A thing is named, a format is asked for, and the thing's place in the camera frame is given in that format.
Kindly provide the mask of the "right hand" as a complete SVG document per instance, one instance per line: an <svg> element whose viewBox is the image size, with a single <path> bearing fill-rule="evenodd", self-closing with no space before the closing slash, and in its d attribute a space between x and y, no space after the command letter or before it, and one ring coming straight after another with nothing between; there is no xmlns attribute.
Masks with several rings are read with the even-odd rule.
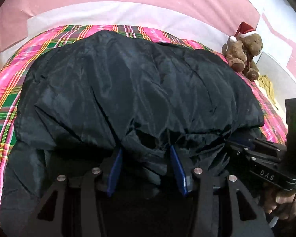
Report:
<svg viewBox="0 0 296 237"><path fill-rule="evenodd" d="M296 191L270 189L265 194L262 207L267 214L273 213L281 220L293 220L296 217Z"/></svg>

